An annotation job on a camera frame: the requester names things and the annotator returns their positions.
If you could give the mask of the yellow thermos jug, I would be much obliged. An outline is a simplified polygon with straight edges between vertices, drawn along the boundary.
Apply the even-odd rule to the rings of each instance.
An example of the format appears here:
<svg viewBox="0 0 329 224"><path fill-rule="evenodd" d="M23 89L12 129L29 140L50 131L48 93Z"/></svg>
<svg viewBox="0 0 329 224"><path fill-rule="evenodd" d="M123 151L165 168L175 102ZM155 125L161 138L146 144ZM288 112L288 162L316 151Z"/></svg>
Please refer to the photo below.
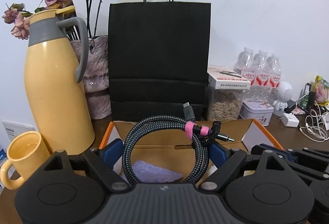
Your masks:
<svg viewBox="0 0 329 224"><path fill-rule="evenodd" d="M48 9L30 17L24 64L24 89L38 131L51 152L81 154L95 133L82 79L88 64L85 21L66 19L73 5Z"/></svg>

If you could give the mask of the yellow ceramic mug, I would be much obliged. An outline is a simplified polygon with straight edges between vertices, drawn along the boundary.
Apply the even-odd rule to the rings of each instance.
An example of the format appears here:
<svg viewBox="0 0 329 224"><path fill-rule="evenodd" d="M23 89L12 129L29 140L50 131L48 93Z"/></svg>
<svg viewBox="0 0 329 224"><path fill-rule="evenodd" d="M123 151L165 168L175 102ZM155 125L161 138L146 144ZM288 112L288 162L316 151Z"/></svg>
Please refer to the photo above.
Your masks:
<svg viewBox="0 0 329 224"><path fill-rule="evenodd" d="M1 166L1 182L9 190L18 189L50 155L39 132L28 131L18 135L7 148L7 160ZM8 177L11 167L15 168L19 178L12 180Z"/></svg>

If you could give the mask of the black paper shopping bag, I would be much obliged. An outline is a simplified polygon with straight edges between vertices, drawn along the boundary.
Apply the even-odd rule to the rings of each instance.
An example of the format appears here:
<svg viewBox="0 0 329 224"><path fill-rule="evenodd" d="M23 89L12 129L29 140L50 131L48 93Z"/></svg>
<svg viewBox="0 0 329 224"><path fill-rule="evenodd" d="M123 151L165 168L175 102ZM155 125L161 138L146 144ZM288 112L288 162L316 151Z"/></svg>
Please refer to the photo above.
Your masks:
<svg viewBox="0 0 329 224"><path fill-rule="evenodd" d="M108 78L115 121L154 115L202 117L211 5L168 0L109 7Z"/></svg>

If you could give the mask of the purple knitted cloth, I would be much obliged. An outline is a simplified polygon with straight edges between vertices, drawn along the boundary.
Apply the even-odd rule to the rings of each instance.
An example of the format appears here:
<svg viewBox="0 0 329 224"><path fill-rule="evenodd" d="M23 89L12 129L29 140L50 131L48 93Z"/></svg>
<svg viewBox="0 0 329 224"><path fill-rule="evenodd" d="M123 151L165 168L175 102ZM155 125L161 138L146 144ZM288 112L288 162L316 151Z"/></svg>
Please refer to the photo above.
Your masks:
<svg viewBox="0 0 329 224"><path fill-rule="evenodd" d="M181 173L155 166L142 160L132 165L133 172L142 183L172 183L183 178Z"/></svg>

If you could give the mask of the left water bottle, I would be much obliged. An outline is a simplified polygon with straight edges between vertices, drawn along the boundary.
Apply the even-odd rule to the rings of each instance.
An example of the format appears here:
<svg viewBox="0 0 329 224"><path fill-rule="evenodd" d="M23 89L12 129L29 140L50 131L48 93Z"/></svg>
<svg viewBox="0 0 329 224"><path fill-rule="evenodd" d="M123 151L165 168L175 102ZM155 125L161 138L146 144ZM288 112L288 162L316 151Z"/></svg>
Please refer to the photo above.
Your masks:
<svg viewBox="0 0 329 224"><path fill-rule="evenodd" d="M239 54L238 61L233 68L236 73L250 81L251 85L254 84L256 78L256 73L250 70L253 61L253 50L245 47L242 53Z"/></svg>

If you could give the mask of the white charger block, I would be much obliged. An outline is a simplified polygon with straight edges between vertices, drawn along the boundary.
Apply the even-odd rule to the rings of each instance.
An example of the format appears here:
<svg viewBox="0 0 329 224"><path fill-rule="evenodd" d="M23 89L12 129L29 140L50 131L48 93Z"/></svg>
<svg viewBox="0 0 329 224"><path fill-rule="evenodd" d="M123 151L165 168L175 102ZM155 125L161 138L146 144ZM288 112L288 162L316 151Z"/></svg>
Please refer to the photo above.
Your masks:
<svg viewBox="0 0 329 224"><path fill-rule="evenodd" d="M299 126L299 120L293 114L283 113L280 116L280 120L284 124L285 127L298 127Z"/></svg>

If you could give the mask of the clear jar of seeds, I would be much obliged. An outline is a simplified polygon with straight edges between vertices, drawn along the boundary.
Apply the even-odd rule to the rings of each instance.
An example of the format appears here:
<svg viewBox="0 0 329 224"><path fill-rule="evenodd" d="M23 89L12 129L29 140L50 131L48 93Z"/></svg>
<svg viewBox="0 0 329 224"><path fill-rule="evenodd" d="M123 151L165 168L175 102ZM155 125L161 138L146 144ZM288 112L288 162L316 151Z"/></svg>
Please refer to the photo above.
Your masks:
<svg viewBox="0 0 329 224"><path fill-rule="evenodd" d="M208 87L207 97L208 121L236 120L239 117L242 103L245 98L245 91L213 89Z"/></svg>

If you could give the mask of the white robot figurine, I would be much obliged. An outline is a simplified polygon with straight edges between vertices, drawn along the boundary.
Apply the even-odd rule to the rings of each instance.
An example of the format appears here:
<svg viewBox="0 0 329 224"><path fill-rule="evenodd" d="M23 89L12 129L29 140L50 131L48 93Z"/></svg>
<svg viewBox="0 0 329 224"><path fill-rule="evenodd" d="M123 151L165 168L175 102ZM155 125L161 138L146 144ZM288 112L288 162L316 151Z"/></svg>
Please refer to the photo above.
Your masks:
<svg viewBox="0 0 329 224"><path fill-rule="evenodd" d="M276 99L273 102L274 110L284 111L288 107L288 101L292 96L293 90L291 84L287 81L280 82L276 93Z"/></svg>

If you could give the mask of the right water bottle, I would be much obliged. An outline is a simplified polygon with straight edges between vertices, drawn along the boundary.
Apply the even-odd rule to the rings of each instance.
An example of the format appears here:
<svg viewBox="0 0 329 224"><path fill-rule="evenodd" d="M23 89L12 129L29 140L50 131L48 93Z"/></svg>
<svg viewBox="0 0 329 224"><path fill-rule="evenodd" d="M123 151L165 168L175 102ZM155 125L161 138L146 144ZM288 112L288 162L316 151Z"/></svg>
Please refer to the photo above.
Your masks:
<svg viewBox="0 0 329 224"><path fill-rule="evenodd" d="M272 53L270 57L267 58L266 65L269 70L269 97L273 97L278 90L280 84L282 69L279 62L279 56L275 53Z"/></svg>

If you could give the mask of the middle water bottle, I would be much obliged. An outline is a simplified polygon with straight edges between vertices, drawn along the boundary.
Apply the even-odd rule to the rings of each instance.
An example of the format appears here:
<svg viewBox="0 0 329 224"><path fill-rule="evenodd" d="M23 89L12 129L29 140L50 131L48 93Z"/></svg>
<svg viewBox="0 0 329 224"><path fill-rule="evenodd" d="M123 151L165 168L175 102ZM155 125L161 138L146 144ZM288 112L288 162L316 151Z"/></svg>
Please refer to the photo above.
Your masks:
<svg viewBox="0 0 329 224"><path fill-rule="evenodd" d="M268 82L270 76L270 67L267 63L267 52L259 50L254 57L253 71L255 72L254 85L259 93L264 94L268 89Z"/></svg>

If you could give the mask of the colourful snack packet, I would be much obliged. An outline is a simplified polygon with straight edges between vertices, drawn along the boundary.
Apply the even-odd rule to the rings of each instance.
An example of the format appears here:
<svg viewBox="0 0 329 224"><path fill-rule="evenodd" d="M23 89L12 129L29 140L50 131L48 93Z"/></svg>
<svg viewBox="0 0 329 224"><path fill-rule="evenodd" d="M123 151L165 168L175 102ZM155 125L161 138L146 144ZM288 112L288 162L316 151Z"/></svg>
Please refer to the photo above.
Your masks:
<svg viewBox="0 0 329 224"><path fill-rule="evenodd" d="M329 84L322 76L316 76L314 92L316 103L326 106L328 104Z"/></svg>

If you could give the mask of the pink textured vase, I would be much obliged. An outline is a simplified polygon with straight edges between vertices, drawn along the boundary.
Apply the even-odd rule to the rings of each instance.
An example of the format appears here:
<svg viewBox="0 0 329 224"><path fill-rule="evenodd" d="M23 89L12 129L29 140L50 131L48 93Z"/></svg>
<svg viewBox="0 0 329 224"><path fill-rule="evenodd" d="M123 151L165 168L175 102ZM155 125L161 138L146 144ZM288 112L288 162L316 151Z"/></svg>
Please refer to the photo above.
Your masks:
<svg viewBox="0 0 329 224"><path fill-rule="evenodd" d="M82 82L90 117L100 120L110 116L107 36L98 36L89 41L88 62Z"/></svg>

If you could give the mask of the white flat box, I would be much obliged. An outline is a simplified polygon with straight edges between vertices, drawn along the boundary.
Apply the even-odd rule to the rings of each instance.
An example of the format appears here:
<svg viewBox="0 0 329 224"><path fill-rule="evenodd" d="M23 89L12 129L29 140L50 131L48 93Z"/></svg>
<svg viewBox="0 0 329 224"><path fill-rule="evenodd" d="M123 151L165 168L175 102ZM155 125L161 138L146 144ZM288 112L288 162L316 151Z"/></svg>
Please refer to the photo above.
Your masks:
<svg viewBox="0 0 329 224"><path fill-rule="evenodd" d="M237 72L223 66L209 66L209 86L216 90L249 90L251 83Z"/></svg>

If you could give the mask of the white tin box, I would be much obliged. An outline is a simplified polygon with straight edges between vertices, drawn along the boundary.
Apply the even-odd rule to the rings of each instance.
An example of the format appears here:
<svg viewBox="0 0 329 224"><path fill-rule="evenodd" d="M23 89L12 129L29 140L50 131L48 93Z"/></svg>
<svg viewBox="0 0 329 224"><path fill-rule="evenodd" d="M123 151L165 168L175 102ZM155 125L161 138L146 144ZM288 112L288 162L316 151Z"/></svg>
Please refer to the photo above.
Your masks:
<svg viewBox="0 0 329 224"><path fill-rule="evenodd" d="M268 126L273 112L274 107L266 101L245 99L239 112L239 118L256 119L263 126Z"/></svg>

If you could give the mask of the water bottle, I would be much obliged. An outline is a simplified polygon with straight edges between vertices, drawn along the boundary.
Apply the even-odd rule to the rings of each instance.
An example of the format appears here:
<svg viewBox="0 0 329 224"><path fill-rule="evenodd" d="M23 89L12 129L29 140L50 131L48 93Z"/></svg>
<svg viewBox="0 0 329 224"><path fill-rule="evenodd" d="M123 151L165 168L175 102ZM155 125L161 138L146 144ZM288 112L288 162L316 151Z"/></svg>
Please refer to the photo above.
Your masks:
<svg viewBox="0 0 329 224"><path fill-rule="evenodd" d="M267 58L266 65L269 70L269 97L273 97L278 90L280 84L282 69L279 62L279 56L275 53L272 53L270 57Z"/></svg>
<svg viewBox="0 0 329 224"><path fill-rule="evenodd" d="M270 76L270 67L267 63L267 52L259 50L254 57L253 71L255 72L254 85L259 93L264 94L268 89L268 82Z"/></svg>
<svg viewBox="0 0 329 224"><path fill-rule="evenodd" d="M256 78L256 73L250 70L253 61L253 50L245 47L242 53L239 54L238 61L233 68L236 73L250 81L251 85L254 84Z"/></svg>

